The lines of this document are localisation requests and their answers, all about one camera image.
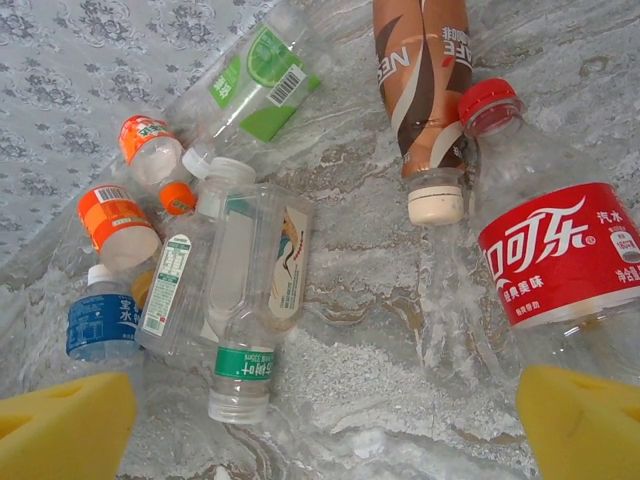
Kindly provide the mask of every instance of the green bottle label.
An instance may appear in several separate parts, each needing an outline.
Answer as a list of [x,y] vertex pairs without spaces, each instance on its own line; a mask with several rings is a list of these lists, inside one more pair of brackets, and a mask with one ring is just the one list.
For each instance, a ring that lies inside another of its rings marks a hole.
[[[320,79],[307,75],[302,60],[275,33],[262,27],[254,41],[213,81],[210,92],[224,110],[240,92],[254,92],[256,87],[270,89],[256,110],[240,112],[240,128],[268,143],[295,113],[303,97],[298,95],[293,101],[291,96],[303,84],[308,94],[318,87]],[[234,105],[242,108],[241,102]]]
[[269,380],[273,351],[256,352],[219,347],[215,374],[238,380]]

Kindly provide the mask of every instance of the gray patterned fabric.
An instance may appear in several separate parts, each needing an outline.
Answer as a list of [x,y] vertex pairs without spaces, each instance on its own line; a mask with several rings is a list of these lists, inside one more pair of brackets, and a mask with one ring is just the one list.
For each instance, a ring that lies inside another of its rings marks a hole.
[[0,265],[273,3],[0,0]]

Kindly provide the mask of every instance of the red bottle cap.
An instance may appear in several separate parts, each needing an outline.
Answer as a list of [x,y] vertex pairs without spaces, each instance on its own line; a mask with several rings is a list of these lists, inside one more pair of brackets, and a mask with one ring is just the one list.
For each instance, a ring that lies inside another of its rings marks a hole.
[[506,80],[502,78],[483,80],[467,90],[460,98],[458,102],[460,121],[466,127],[469,120],[487,105],[517,97],[515,90]]

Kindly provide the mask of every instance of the plastic bottle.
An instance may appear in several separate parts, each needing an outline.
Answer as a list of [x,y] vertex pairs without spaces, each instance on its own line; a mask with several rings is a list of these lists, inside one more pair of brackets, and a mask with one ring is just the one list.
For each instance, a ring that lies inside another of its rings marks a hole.
[[466,141],[456,106],[471,85],[464,0],[374,0],[378,84],[403,156],[411,223],[464,215]]
[[167,234],[136,332],[141,345],[159,354],[212,357],[215,352],[217,338],[202,312],[206,268],[219,224],[224,223],[221,209],[228,192],[256,178],[251,167],[227,158],[217,158],[200,173],[196,211],[176,219]]
[[118,185],[89,190],[78,202],[78,216],[100,262],[112,272],[142,264],[161,245],[142,209]]
[[459,110],[480,151],[473,224],[525,360],[637,383],[640,235],[606,173],[530,127],[502,79]]
[[270,142],[332,67],[327,51],[287,2],[239,39],[213,66],[203,92],[202,128],[215,155],[235,154],[228,148],[238,137]]
[[126,292],[104,265],[89,269],[87,293],[69,310],[69,357],[98,362],[129,358],[140,350],[133,340],[140,310]]
[[272,184],[228,197],[205,283],[207,322],[219,338],[209,416],[261,421],[277,345],[301,312],[313,205]]
[[144,115],[129,118],[120,130],[120,148],[131,176],[157,195],[171,215],[193,210],[196,197],[180,158],[184,152],[167,124]]

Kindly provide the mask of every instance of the orange bottle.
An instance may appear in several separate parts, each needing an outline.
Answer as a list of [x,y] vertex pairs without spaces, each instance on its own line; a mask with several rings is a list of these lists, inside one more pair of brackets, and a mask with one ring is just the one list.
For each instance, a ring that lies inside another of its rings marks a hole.
[[471,85],[464,0],[374,0],[378,84],[403,156],[414,225],[458,222],[465,138],[458,100]]

